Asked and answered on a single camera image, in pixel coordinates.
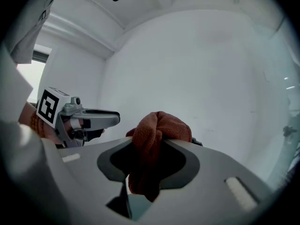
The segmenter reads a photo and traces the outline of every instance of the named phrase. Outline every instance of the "white surface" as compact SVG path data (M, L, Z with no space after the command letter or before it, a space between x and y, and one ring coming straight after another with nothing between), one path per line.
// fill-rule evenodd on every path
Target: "white surface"
M100 105L122 119L102 141L124 137L145 115L162 110L187 123L205 147L245 163L257 119L256 77L244 48L253 37L245 16L223 11L145 23L108 62Z
M168 9L153 10L149 13L145 13L142 16L132 20L125 29L125 32L136 28L138 25L147 22L153 18L166 15L168 13L174 13L179 11L196 10L196 9L214 9L221 11L234 11L243 13L238 5L234 5L232 2L225 0L175 0L173 5Z
M83 107L97 108L105 62L84 49L44 32L39 34L37 44L52 48L41 78L38 98L45 87L55 87L71 96L80 97Z
M30 103L37 103L38 101L38 87L44 68L44 63L34 60L31 62L31 64L19 64L17 66L18 71L33 88L27 99L27 101Z

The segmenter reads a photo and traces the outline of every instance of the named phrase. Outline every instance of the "white wall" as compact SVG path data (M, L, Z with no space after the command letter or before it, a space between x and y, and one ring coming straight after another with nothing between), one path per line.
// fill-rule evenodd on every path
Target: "white wall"
M264 53L269 54L270 64L266 69L266 80L260 83L260 121L257 136L246 165L262 178L268 179L272 188L277 188L284 179L295 154L297 136L283 137L283 127L300 128L299 66L290 51L297 51L298 44L287 21L280 30L264 43Z
M86 108L97 108L100 80L105 61L66 40L41 32L37 44L52 48L46 63L38 97L44 87L53 86L78 96Z
M259 103L244 47L253 37L247 17L215 10L172 13L140 26L108 61L100 106L120 112L121 123L101 141L124 137L162 110L187 123L205 147L245 163Z

